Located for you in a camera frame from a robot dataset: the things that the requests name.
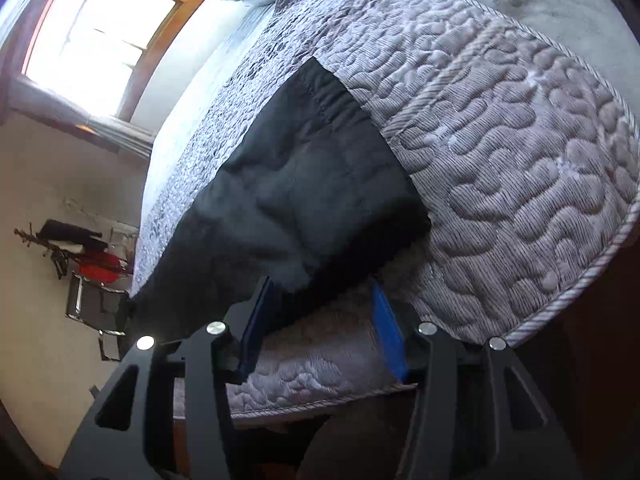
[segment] gray bedding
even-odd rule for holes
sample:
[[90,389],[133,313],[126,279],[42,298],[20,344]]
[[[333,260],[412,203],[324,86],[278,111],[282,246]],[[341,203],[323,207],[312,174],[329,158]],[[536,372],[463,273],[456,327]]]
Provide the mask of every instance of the gray bedding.
[[[371,113],[432,212],[431,235],[381,273],[385,289],[450,333],[516,344],[596,277],[635,221],[635,119],[553,38],[470,0],[279,0],[149,209],[137,286],[262,104],[311,55]],[[270,336],[250,380],[229,387],[234,416],[296,416],[395,389],[369,303],[357,288]]]

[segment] chair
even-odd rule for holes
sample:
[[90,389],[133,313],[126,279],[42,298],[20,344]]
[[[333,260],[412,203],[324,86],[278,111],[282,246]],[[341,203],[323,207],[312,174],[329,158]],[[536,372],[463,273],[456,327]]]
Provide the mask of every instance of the chair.
[[119,357],[111,358],[105,354],[104,336],[115,336],[119,342],[125,335],[124,327],[129,313],[128,300],[129,294],[126,290],[108,288],[75,272],[71,275],[65,316],[98,332],[100,359],[103,361],[120,361]]

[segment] blue gripper pad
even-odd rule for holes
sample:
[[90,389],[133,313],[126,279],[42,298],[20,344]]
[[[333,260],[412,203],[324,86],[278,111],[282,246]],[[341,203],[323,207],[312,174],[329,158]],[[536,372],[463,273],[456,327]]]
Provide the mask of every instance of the blue gripper pad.
[[404,382],[409,374],[409,367],[404,355],[404,341],[394,316],[391,305],[378,282],[373,281],[371,287],[373,297],[373,325],[378,333],[378,340],[385,354],[386,366],[399,382]]

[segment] floor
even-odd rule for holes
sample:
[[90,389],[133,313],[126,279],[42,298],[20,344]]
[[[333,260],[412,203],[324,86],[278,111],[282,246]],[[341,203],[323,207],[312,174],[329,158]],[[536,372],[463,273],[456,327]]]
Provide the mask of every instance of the floor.
[[145,175],[144,164],[17,114],[0,126],[0,399],[52,466],[114,364],[100,361],[93,330],[65,319],[68,281],[14,229],[47,218],[91,228],[93,213],[136,224]]

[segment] metal screw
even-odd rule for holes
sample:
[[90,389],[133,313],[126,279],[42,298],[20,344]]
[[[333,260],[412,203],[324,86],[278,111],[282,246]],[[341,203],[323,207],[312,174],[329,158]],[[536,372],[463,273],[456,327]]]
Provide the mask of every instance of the metal screw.
[[136,342],[136,346],[140,350],[149,350],[155,344],[156,344],[155,340],[149,335],[143,335]]
[[489,339],[489,346],[498,352],[507,348],[507,342],[501,337],[492,337]]
[[220,335],[226,330],[226,325],[222,321],[213,321],[207,325],[207,332],[211,335]]
[[429,321],[425,321],[418,325],[418,332],[423,335],[433,335],[438,331],[438,327]]

